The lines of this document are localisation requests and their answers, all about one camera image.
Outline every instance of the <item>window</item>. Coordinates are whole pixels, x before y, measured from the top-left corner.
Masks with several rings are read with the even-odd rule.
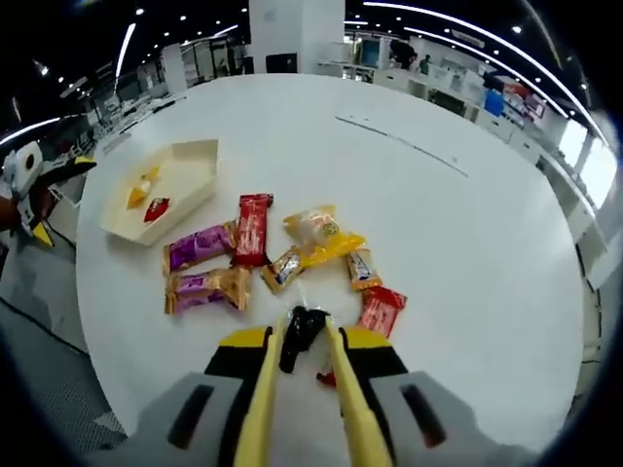
[[[580,172],[580,177],[598,209],[604,204],[615,173],[616,157],[600,138],[595,138],[591,144],[588,159]]]
[[[565,133],[563,133],[563,139],[558,149],[565,155],[565,161],[571,167],[575,167],[580,157],[582,144],[584,144],[587,132],[588,130],[575,120],[567,120]]]

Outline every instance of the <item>cardboard tray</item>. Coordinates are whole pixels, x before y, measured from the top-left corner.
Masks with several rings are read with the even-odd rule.
[[[189,141],[162,147],[130,170],[106,203],[100,227],[110,234],[149,246],[202,202],[212,197],[216,185],[218,140]],[[132,187],[154,166],[159,179],[140,207],[127,209]],[[154,198],[170,198],[168,211],[151,224],[143,222]]]

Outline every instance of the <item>white round table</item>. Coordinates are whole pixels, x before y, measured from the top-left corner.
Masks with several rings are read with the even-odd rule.
[[[246,312],[207,305],[165,316],[162,246],[235,219],[240,194],[273,193],[271,258],[292,244],[285,216],[335,203],[344,228],[368,238],[385,285],[409,298],[390,339],[408,369],[428,372],[459,396],[499,443],[543,449],[556,436],[581,361],[582,288],[565,217],[534,166],[444,109],[350,80],[246,76],[186,95],[110,154],[95,152],[98,167],[81,204],[82,324],[99,382],[128,434],[147,404],[188,372],[202,372],[236,329],[272,325],[299,302],[324,307],[338,324],[356,322],[360,301],[342,262],[306,272],[278,298],[256,272]],[[164,144],[205,138],[220,140],[215,198],[150,248],[99,228],[128,167]],[[319,338],[293,376],[278,377],[275,465],[349,465],[337,396],[314,380],[325,345]]]

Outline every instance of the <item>person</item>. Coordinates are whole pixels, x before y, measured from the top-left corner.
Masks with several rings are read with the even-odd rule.
[[[416,61],[416,58],[418,58],[418,54],[406,42],[394,39],[389,43],[389,57],[400,63],[402,70],[408,70],[411,64]]]
[[[428,64],[430,63],[430,55],[427,54],[423,60],[420,61],[420,73],[428,76]]]

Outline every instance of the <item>plastic wrapper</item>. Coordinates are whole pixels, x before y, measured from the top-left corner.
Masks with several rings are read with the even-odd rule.
[[[292,319],[285,332],[279,367],[284,373],[291,374],[300,352],[306,352],[312,346],[315,337],[324,329],[329,315],[321,309],[307,309],[296,306],[292,310]]]
[[[143,218],[143,222],[150,223],[160,219],[168,211],[170,202],[170,198],[152,199],[152,202],[149,203],[147,211],[145,211],[145,217]]]
[[[348,253],[346,258],[350,274],[350,286],[353,290],[363,290],[383,285],[383,281],[372,264],[372,253],[370,250],[360,248],[352,253]]]
[[[127,209],[133,209],[143,203],[149,192],[151,192],[153,183],[158,179],[159,173],[160,166],[157,165],[149,172],[141,175],[140,184],[133,187],[131,192],[129,192]]]
[[[226,222],[203,231],[191,233],[165,246],[165,274],[191,268],[211,258],[234,251],[236,223]]]
[[[290,285],[303,270],[301,249],[293,246],[274,263],[264,266],[261,269],[261,274],[273,293],[278,294]]]
[[[251,273],[245,268],[171,276],[166,281],[165,314],[177,314],[193,306],[221,300],[245,310],[250,278]]]
[[[233,266],[259,268],[270,263],[266,256],[268,208],[273,195],[242,195],[238,218],[237,245]]]
[[[389,338],[398,313],[407,304],[407,297],[385,287],[371,287],[364,290],[362,295],[363,312],[357,324]],[[330,360],[325,362],[315,378],[325,386],[335,387],[335,375]]]
[[[304,268],[340,258],[363,245],[366,239],[344,233],[335,219],[335,206],[321,205],[283,219],[285,229],[303,244]]]

